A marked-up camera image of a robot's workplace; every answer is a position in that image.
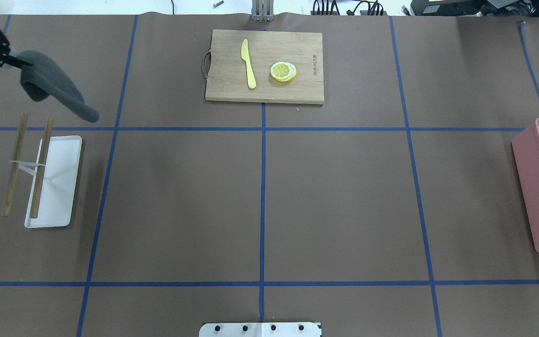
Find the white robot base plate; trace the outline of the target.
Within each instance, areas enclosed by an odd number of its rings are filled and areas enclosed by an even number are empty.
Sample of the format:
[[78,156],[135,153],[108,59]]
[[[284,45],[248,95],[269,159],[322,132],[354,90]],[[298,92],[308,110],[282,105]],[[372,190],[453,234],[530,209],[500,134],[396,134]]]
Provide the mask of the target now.
[[226,322],[206,323],[199,337],[322,337],[315,322]]

